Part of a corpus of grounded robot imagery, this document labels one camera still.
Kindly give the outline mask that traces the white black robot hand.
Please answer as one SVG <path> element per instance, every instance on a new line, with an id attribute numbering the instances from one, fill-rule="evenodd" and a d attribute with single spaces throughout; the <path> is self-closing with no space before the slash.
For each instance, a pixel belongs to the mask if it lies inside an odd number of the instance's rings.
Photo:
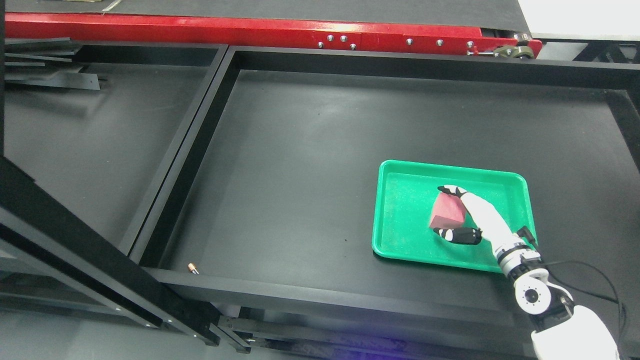
<path id="1" fill-rule="evenodd" d="M 489 201 L 460 186 L 448 184 L 438 186 L 438 190 L 457 198 L 475 224 L 474 228 L 435 227 L 433 231 L 442 239 L 457 245 L 478 245 L 485 240 L 490 244 L 491 252 L 498 262 L 512 253 L 531 250 L 530 246 L 514 234 Z"/>

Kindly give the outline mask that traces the white robot forearm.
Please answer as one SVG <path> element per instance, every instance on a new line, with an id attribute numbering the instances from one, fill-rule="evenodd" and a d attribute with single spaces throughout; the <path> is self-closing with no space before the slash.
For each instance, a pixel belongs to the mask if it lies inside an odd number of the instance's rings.
<path id="1" fill-rule="evenodd" d="M 549 280 L 550 271 L 533 233 L 519 228 L 495 256 L 511 282 L 514 298 L 534 326 L 531 342 L 538 360 L 621 360 L 613 335 L 599 315 L 578 305 L 570 292 Z"/>

